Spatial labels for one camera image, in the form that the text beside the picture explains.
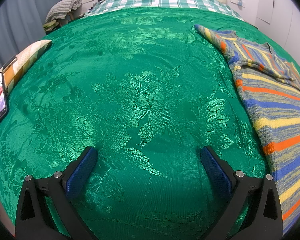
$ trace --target metal screw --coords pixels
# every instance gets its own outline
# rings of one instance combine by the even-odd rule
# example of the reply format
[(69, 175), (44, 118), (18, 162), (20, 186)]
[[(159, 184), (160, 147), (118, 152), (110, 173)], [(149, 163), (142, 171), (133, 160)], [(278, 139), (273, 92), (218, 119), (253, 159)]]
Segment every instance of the metal screw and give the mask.
[(236, 174), (239, 178), (241, 178), (241, 177), (244, 176), (244, 173), (243, 173), (242, 171), (236, 171), (235, 174)]
[(273, 179), (273, 177), (272, 177), (271, 174), (267, 174), (267, 175), (266, 175), (266, 178), (267, 178), (268, 180), (272, 180), (272, 179)]
[(55, 177), (55, 178), (60, 178), (61, 175), (62, 175), (61, 171), (56, 171), (55, 173), (53, 173), (53, 177)]
[(25, 177), (25, 181), (30, 181), (32, 179), (32, 176), (31, 175), (27, 175), (26, 177)]

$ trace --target light blue curtain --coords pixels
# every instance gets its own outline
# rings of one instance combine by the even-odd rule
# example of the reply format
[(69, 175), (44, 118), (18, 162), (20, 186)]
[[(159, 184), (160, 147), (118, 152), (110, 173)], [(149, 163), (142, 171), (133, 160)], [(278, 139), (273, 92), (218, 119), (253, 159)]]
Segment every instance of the light blue curtain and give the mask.
[(0, 6), (0, 68), (12, 56), (45, 36), (42, 25), (61, 0), (5, 0)]

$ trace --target green and white checkered blanket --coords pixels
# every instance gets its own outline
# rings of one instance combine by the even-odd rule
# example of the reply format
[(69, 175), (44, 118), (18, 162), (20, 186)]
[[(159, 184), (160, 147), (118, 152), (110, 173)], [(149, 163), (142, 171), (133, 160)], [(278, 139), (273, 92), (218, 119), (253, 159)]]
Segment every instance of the green and white checkered blanket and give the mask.
[(133, 7), (165, 7), (165, 8), (198, 8), (233, 16), (242, 17), (228, 5), (216, 0), (103, 0), (99, 2), (86, 16), (103, 14), (120, 9)]

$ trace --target plaid blanket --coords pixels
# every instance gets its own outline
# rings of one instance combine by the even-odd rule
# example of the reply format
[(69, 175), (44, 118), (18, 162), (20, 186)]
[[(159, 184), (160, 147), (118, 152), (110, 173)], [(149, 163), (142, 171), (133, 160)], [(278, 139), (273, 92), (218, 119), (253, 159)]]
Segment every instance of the plaid blanket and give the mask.
[(103, 14), (120, 9), (133, 7), (165, 7), (165, 8), (197, 8), (218, 12), (243, 20), (242, 17), (228, 5), (216, 0), (103, 0), (96, 4), (86, 16)]
[(62, 0), (56, 3), (48, 12), (46, 23), (56, 19), (65, 19), (67, 13), (77, 10), (82, 4), (81, 0)]
[(268, 43), (194, 27), (228, 61), (276, 182), (285, 233), (300, 215), (300, 75)]

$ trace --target bed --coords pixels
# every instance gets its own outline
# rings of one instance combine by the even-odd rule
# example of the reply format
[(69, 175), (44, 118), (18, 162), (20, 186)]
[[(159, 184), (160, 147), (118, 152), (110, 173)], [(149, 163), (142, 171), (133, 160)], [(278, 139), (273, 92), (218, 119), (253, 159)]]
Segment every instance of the bed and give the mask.
[(0, 123), (0, 200), (12, 221), (25, 176), (62, 171), (88, 145), (98, 162), (73, 205), (99, 239), (201, 236), (225, 204), (199, 160), (205, 145), (234, 170), (269, 173), (225, 58), (193, 26), (268, 42), (300, 67), (217, 0), (157, 1), (103, 0), (45, 37), (52, 46)]

